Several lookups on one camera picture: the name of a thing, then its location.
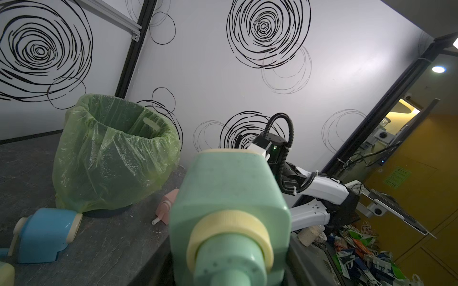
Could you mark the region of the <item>green cream pencil sharpener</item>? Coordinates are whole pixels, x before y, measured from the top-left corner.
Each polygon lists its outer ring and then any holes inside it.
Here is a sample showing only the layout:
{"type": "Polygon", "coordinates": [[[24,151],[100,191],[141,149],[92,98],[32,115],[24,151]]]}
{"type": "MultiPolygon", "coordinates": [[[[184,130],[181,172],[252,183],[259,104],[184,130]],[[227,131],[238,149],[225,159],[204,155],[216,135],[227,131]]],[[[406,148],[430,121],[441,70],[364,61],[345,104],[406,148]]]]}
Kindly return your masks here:
{"type": "Polygon", "coordinates": [[[279,286],[291,213],[263,155],[213,149],[196,155],[170,212],[178,286],[279,286]]]}

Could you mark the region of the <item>pink pencil sharpener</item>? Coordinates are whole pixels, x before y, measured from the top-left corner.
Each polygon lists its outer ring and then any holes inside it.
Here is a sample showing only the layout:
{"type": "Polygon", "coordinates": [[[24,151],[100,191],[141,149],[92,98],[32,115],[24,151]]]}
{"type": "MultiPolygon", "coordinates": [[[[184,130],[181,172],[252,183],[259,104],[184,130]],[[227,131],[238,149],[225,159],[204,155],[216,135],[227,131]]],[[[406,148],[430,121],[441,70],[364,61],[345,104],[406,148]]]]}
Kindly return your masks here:
{"type": "Polygon", "coordinates": [[[163,222],[165,225],[169,225],[170,211],[176,200],[178,192],[179,192],[179,189],[176,188],[162,197],[162,200],[159,203],[156,209],[156,212],[155,212],[156,217],[151,222],[152,225],[156,225],[160,222],[163,222]]]}

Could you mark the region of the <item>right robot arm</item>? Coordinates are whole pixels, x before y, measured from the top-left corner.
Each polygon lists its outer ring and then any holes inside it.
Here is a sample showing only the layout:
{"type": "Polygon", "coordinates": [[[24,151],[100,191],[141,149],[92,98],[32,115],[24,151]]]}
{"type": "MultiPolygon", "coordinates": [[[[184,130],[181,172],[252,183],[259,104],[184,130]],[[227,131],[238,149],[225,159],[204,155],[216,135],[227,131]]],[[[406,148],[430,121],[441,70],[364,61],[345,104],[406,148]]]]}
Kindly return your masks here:
{"type": "Polygon", "coordinates": [[[329,235],[359,220],[356,208],[360,196],[335,178],[319,171],[305,171],[288,163],[294,140],[293,121],[284,113],[268,119],[264,130],[248,146],[265,157],[280,191],[299,196],[290,209],[292,231],[321,225],[329,235]]]}

